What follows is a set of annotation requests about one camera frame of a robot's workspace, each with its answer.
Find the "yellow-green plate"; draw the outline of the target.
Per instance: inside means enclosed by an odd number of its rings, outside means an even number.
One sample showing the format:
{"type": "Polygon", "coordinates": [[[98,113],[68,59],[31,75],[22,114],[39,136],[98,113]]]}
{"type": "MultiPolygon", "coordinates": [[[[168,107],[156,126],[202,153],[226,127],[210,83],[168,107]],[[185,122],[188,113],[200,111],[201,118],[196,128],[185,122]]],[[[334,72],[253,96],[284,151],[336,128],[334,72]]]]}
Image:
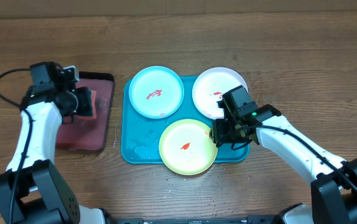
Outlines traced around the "yellow-green plate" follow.
{"type": "Polygon", "coordinates": [[[209,126],[195,119],[170,124],[159,139],[164,165],[180,175],[197,175],[209,169],[218,153],[209,132],[209,126]]]}

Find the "light blue plate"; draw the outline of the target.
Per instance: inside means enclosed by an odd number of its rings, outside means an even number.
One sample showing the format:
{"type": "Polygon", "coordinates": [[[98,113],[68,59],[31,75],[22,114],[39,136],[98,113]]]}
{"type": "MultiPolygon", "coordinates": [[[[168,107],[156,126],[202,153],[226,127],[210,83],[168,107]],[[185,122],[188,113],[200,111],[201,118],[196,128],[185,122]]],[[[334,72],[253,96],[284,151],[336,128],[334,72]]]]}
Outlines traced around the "light blue plate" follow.
{"type": "Polygon", "coordinates": [[[183,99],[183,82],[167,67],[144,68],[129,85],[129,100],[133,108],[146,118],[161,119],[174,114],[183,99]]]}

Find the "green and orange sponge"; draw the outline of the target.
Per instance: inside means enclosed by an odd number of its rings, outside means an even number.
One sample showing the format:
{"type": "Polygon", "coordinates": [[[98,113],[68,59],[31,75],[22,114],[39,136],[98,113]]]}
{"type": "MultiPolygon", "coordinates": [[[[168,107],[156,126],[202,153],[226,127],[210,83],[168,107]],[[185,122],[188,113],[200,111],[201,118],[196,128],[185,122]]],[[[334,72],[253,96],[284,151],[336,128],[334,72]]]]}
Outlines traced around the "green and orange sponge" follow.
{"type": "Polygon", "coordinates": [[[96,119],[95,99],[96,92],[83,86],[77,88],[73,94],[78,100],[75,114],[78,119],[96,119]]]}

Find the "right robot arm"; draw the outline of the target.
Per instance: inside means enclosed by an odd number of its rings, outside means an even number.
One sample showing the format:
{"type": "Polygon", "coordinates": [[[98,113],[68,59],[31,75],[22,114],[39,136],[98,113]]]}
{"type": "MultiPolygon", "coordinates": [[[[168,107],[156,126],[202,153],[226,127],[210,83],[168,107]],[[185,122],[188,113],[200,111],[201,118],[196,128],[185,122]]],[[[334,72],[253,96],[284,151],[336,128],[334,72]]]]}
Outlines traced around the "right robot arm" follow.
{"type": "Polygon", "coordinates": [[[267,223],[357,224],[357,158],[346,161],[294,128],[272,105],[258,106],[243,86],[224,93],[218,102],[223,118],[212,122],[217,146],[251,142],[272,151],[310,186],[312,203],[293,205],[267,223]]]}

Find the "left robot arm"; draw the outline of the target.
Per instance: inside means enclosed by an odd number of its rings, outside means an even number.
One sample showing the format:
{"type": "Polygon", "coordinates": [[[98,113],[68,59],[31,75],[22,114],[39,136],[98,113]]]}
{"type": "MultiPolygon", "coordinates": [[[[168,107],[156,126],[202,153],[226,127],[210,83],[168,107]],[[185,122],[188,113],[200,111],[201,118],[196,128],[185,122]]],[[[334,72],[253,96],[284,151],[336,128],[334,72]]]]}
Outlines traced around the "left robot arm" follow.
{"type": "Polygon", "coordinates": [[[91,116],[91,91],[76,86],[73,65],[40,62],[28,67],[33,84],[20,103],[17,147],[0,174],[0,214],[6,223],[114,223],[103,208],[80,205],[54,165],[59,127],[66,117],[91,116]]]}

